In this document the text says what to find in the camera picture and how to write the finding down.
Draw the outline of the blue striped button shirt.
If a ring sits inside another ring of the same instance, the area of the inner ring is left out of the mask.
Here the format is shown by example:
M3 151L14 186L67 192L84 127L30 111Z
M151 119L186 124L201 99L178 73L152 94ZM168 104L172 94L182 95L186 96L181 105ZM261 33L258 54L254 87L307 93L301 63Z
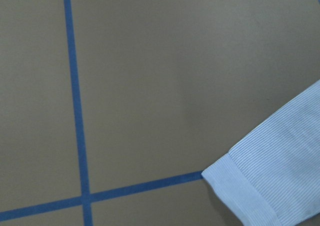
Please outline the blue striped button shirt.
M320 84L290 100L202 177L245 226L295 226L320 212Z

